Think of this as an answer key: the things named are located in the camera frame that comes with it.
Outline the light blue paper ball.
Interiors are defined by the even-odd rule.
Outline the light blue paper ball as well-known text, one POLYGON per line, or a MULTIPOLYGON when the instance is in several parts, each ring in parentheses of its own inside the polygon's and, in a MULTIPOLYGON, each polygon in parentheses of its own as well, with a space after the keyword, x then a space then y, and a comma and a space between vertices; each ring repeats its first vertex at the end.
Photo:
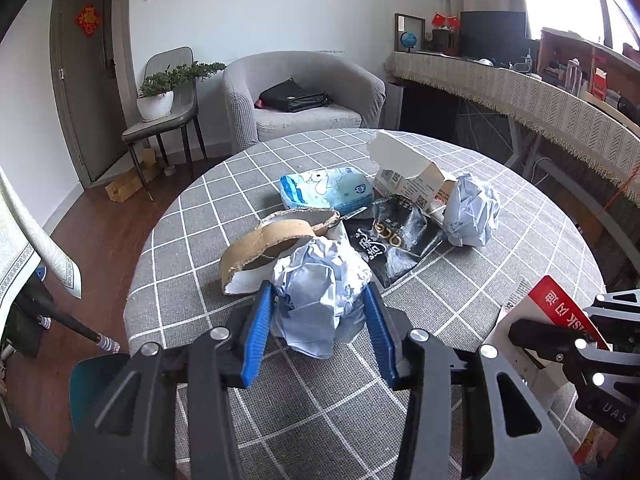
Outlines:
POLYGON ((341 235, 315 237, 280 259, 270 330, 292 350, 327 360, 338 342, 351 342, 364 324, 362 292, 372 271, 341 235))

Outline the red and white card package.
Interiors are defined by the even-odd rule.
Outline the red and white card package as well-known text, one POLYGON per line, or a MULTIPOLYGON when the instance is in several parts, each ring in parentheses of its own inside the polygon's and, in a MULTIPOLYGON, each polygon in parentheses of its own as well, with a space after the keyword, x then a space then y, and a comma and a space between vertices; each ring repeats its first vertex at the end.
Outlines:
POLYGON ((568 383, 563 365, 575 341, 610 350, 586 312, 549 275, 521 281, 485 339, 506 358, 545 408, 568 383))

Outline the brown cardboard ring strip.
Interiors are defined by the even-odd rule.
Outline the brown cardboard ring strip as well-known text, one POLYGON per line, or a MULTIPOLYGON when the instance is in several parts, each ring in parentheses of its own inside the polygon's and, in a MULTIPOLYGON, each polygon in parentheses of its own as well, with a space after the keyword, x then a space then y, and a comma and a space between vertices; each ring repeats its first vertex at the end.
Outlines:
POLYGON ((233 242, 220 259, 220 282, 226 296, 257 292, 269 281, 280 258, 314 237, 326 235, 341 220, 332 208, 294 208, 263 218, 254 230, 233 242))

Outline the torn white cardboard box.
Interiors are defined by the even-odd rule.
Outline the torn white cardboard box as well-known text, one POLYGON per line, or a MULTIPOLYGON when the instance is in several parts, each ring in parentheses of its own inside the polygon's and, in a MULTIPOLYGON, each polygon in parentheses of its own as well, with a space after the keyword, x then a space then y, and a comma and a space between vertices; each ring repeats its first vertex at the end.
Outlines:
POLYGON ((385 130, 378 130, 367 147, 371 162, 378 165, 373 178, 378 194, 401 196, 423 211, 435 202, 446 205, 456 181, 436 162, 385 130))

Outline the teal trash bin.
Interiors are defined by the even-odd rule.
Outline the teal trash bin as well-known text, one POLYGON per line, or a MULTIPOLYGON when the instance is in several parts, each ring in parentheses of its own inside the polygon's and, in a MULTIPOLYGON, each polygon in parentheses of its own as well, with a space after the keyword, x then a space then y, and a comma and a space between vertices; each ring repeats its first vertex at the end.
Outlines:
POLYGON ((129 359, 130 356, 127 353, 113 353, 93 356, 75 364, 68 382, 70 426, 73 431, 80 427, 82 419, 129 359))

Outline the blue wet wipes pack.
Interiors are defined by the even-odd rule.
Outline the blue wet wipes pack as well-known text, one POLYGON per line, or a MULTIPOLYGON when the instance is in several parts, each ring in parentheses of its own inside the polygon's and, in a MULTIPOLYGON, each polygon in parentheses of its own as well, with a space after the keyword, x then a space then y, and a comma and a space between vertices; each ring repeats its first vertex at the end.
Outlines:
POLYGON ((309 170, 285 174, 279 179, 280 196, 286 209, 334 209, 341 216, 374 201, 374 189, 355 167, 309 170))

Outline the flat cardboard box on floor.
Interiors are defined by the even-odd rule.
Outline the flat cardboard box on floor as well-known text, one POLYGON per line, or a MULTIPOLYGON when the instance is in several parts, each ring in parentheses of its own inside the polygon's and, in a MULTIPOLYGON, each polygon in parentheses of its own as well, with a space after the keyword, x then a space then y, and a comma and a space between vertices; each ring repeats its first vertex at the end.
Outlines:
MULTIPOLYGON (((156 160, 155 152, 152 148, 144 148, 142 150, 139 165, 146 183, 154 180, 160 174, 160 165, 156 160)), ((113 182, 108 184, 105 187, 105 192, 112 202, 123 203, 142 190, 142 188, 143 185, 137 169, 134 168, 121 174, 113 182)))

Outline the black table leg with sock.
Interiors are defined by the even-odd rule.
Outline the black table leg with sock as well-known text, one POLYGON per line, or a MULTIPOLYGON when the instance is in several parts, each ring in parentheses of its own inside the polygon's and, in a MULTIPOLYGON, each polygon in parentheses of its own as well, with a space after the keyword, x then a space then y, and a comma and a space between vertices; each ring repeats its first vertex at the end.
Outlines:
POLYGON ((118 353, 120 344, 109 336, 92 330, 70 314, 60 310, 53 298, 44 292, 20 292, 15 298, 16 304, 26 313, 50 318, 69 330, 91 340, 99 349, 108 353, 118 353))

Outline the black handbag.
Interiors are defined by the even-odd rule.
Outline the black handbag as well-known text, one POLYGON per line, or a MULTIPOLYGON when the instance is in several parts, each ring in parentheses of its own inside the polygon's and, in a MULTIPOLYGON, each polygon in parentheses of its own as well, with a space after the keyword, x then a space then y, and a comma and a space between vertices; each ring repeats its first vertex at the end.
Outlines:
POLYGON ((333 103, 326 92, 309 91, 293 79, 288 79, 263 91, 255 107, 260 110, 277 110, 283 113, 298 113, 304 110, 329 106, 333 103))

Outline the grey dining chair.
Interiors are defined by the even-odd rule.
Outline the grey dining chair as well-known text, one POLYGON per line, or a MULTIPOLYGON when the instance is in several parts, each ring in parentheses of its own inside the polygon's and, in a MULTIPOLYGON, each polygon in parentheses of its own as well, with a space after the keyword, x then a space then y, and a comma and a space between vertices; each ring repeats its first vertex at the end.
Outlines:
POLYGON ((141 119, 122 133, 122 142, 128 148, 128 153, 134 163, 134 170, 136 170, 142 188, 152 200, 153 196, 143 174, 141 162, 138 161, 138 156, 134 149, 138 142, 155 136, 163 161, 168 165, 162 134, 171 130, 179 130, 184 158, 190 174, 193 174, 193 160, 188 133, 188 127, 192 124, 203 158, 208 159, 201 125, 198 121, 196 82, 193 78, 187 79, 185 82, 178 82, 171 90, 160 92, 156 96, 142 96, 142 92, 139 92, 137 107, 141 119))

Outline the small blue globe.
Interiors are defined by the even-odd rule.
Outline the small blue globe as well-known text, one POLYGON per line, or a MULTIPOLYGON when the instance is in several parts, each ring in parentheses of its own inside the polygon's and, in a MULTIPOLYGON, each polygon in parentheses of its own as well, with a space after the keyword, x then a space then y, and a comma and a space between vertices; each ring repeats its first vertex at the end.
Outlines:
POLYGON ((412 52, 418 43, 418 38, 412 32, 402 32, 399 36, 399 44, 407 52, 412 52))

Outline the framed picture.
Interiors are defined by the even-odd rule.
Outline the framed picture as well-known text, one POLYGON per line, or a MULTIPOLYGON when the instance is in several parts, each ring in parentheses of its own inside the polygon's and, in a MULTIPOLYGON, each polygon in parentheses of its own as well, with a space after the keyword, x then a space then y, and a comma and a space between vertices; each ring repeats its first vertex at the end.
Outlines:
POLYGON ((399 36, 402 32, 412 32, 418 43, 412 52, 422 51, 425 44, 425 20, 418 16, 396 13, 395 14, 395 50, 407 52, 399 44, 399 36))

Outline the black monitor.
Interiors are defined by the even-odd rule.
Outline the black monitor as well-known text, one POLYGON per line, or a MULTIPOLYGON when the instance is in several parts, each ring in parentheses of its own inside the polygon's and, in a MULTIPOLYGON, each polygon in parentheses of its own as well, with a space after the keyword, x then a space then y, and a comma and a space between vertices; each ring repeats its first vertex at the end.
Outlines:
POLYGON ((460 55, 499 63, 520 62, 527 53, 525 12, 466 11, 460 14, 460 55))

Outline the grey door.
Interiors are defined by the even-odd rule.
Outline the grey door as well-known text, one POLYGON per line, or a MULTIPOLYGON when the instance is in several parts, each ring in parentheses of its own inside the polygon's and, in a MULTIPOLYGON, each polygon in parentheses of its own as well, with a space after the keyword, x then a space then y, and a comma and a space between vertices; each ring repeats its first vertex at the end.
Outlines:
POLYGON ((52 0, 50 61, 58 119, 83 188, 105 178, 126 154, 131 91, 127 75, 128 32, 118 0, 52 0), (103 23, 87 37, 75 23, 92 3, 103 23))

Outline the red door decoration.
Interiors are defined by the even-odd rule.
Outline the red door decoration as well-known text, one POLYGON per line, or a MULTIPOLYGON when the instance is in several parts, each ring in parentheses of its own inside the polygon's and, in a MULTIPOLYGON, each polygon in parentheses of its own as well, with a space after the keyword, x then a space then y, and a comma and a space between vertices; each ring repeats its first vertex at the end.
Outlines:
POLYGON ((87 3, 77 14, 75 23, 87 37, 92 37, 102 26, 102 14, 94 4, 87 3))

